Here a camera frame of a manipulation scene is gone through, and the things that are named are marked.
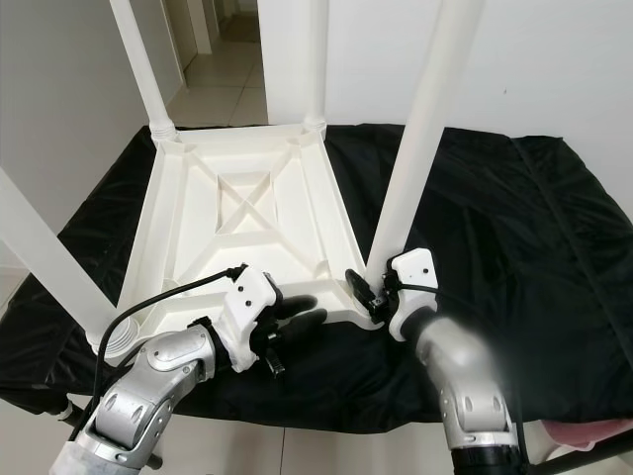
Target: white pole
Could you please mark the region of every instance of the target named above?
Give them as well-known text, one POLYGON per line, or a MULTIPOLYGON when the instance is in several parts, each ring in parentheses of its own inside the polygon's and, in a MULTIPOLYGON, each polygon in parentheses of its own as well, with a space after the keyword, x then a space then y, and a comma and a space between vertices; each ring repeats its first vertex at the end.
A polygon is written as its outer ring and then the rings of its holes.
POLYGON ((310 0, 308 64, 306 78, 308 97, 304 129, 325 134, 325 79, 327 69, 328 0, 310 0))
POLYGON ((405 248, 485 0, 443 0, 367 262, 374 291, 390 257, 405 248))
POLYGON ((142 102, 149 116, 151 137, 155 142, 172 141, 176 138, 176 128, 167 115, 130 0, 110 0, 110 5, 135 74, 142 102))
MULTIPOLYGON (((0 168, 0 239, 22 260, 52 297, 86 330, 93 347, 117 310, 0 168)), ((120 325, 110 349, 134 339, 136 326, 120 325)))

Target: cable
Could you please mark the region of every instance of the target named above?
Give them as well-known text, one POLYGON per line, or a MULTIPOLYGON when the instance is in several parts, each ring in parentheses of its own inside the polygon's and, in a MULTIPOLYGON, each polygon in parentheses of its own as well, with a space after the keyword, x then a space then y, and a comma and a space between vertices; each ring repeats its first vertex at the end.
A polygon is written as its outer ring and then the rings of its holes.
MULTIPOLYGON (((440 297, 445 297, 447 299, 457 302, 458 304, 462 305, 464 308, 473 312, 475 315, 478 315, 478 316, 481 315, 481 312, 470 302, 462 299, 461 297, 458 297, 457 295, 445 292, 443 290, 439 290, 434 287, 427 287, 425 285, 413 285, 413 284, 403 284, 403 283, 399 283, 398 287, 399 289, 403 289, 403 290, 417 290, 419 292, 429 292, 431 294, 439 295, 440 297)), ((503 338, 503 335, 501 335, 498 329, 495 328, 488 320, 483 319, 483 318, 482 320, 484 320, 484 322, 486 322, 488 326, 495 333, 497 333, 497 335, 503 338)), ((527 467, 529 466, 530 461, 529 461, 529 456, 527 454, 527 444, 525 443, 525 430, 523 428, 523 408, 521 407, 521 397, 519 395, 518 386, 516 384, 513 384, 512 392, 514 393, 514 405, 516 406, 515 419, 516 419, 516 437, 518 439, 518 448, 519 448, 523 465, 527 467)))
MULTIPOLYGON (((117 367, 115 368, 114 372, 108 378, 108 380, 106 381, 106 383, 104 385, 106 388, 110 387, 117 379, 119 379, 122 376, 122 373, 126 372, 129 369, 126 366, 138 354, 138 352, 140 351, 140 349, 142 348, 142 346, 144 344, 145 344, 144 342, 141 343, 141 344, 138 344, 132 351, 130 351, 130 354, 128 354, 128 356, 126 356, 117 365, 117 367)), ((90 415, 92 414, 91 407, 92 407, 92 402, 94 401, 94 399, 95 399, 94 397, 90 398, 90 401, 88 401, 88 404, 86 404, 86 407, 84 408, 84 410, 81 413, 79 421, 77 421, 77 424, 75 425, 75 427, 73 428, 72 432, 70 433, 70 437, 68 438, 69 442, 72 442, 74 439, 77 438, 77 436, 79 435, 79 433, 81 432, 83 427, 88 422, 88 419, 90 418, 90 415)))
POLYGON ((101 338, 101 342, 99 343, 99 351, 97 353, 97 364, 95 366, 95 380, 92 388, 93 398, 90 404, 90 413, 93 413, 97 406, 99 405, 99 400, 101 399, 101 390, 102 390, 102 379, 103 379, 103 367, 105 365, 106 360, 106 349, 108 348, 108 341, 112 336, 115 328, 130 315, 135 314, 136 312, 149 307, 161 300, 167 299, 174 295, 180 294, 182 292, 186 292, 191 289, 195 289, 196 287, 201 287, 206 284, 210 284, 211 282, 215 282, 223 277, 231 277, 237 273, 241 272, 243 267, 237 267, 233 269, 223 270, 222 272, 218 272, 217 274, 211 275, 209 277, 205 277, 204 279, 196 280, 189 284, 181 285, 180 287, 176 287, 174 289, 163 292, 162 294, 155 295, 143 302, 140 302, 133 307, 125 310, 122 314, 116 317, 106 328, 103 333, 103 337, 101 338))
POLYGON ((464 300, 461 297, 458 297, 457 295, 451 294, 449 292, 445 292, 443 290, 436 289, 435 287, 427 287, 425 285, 399 284, 398 288, 399 289, 403 289, 403 290, 417 290, 419 292, 430 292, 431 294, 437 294, 437 295, 439 295, 441 297, 445 297, 445 298, 447 298, 449 300, 453 300, 453 301, 457 302, 462 307, 467 308, 468 310, 470 310, 471 312, 473 312, 476 315, 478 315, 480 313, 480 311, 473 304, 468 302, 467 300, 464 300))

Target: black cloth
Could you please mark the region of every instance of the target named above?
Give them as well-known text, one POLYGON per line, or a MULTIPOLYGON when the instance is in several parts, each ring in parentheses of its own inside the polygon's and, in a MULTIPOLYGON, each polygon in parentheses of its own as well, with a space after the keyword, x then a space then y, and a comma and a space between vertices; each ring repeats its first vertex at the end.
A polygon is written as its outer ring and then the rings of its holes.
MULTIPOLYGON (((402 133, 327 129, 365 258, 402 133)), ((143 128, 59 235, 113 302, 154 154, 143 128)), ((447 129, 408 238, 417 246, 432 250, 440 287, 474 307, 440 298, 491 342, 527 420, 633 417, 633 227, 561 139, 447 129)), ((439 421, 428 377, 385 332, 327 325, 280 356, 282 383, 257 363, 199 385, 177 413, 351 432, 439 421)), ((0 323, 0 397, 46 411, 60 393, 89 394, 93 367, 82 329, 30 276, 0 323)))

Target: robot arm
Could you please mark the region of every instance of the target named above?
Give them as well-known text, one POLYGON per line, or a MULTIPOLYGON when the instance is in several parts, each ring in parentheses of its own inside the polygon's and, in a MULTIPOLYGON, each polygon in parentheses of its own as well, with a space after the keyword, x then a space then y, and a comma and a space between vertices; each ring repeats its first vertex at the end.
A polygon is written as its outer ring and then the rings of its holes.
POLYGON ((351 271, 347 280, 372 318, 389 322, 391 336, 411 343, 427 369, 438 391, 455 473, 522 473, 512 421, 486 346, 437 312, 430 251, 414 249, 390 259, 384 296, 371 294, 351 271))
MULTIPOLYGON (((292 302, 293 312, 316 299, 292 302)), ((324 310, 303 314, 282 329, 282 295, 265 273, 245 267, 226 293, 224 310, 211 324, 201 319, 182 332, 146 342, 132 369, 105 394, 74 441, 67 442, 51 475, 135 475, 147 464, 176 405, 219 369, 240 372, 261 355, 273 374, 283 372, 271 343, 287 341, 320 325, 324 310)))
POLYGON ((151 339, 76 439, 64 445, 50 474, 137 474, 175 406, 196 384, 214 377, 216 355, 202 325, 151 339))

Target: tile floor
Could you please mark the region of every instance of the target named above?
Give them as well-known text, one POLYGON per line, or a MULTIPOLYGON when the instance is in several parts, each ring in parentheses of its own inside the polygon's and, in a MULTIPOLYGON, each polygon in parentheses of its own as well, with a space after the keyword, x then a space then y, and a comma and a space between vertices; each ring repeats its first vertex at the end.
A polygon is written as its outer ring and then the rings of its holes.
MULTIPOLYGON (((78 404, 83 406, 87 398, 79 399, 78 404)), ((33 416, 0 400, 0 474, 45 474, 69 434, 69 426, 50 416, 33 416)), ((535 459, 548 453, 553 446, 538 424, 526 425, 526 436, 530 455, 535 459)), ((450 454, 440 424, 409 424, 386 434, 352 435, 175 416, 156 453, 164 458, 163 467, 157 472, 145 469, 143 473, 452 473, 450 454)))
POLYGON ((9 299, 26 276, 26 269, 0 269, 0 320, 7 310, 9 299))
POLYGON ((188 87, 167 106, 176 126, 268 124, 260 44, 219 43, 191 61, 185 78, 188 87))

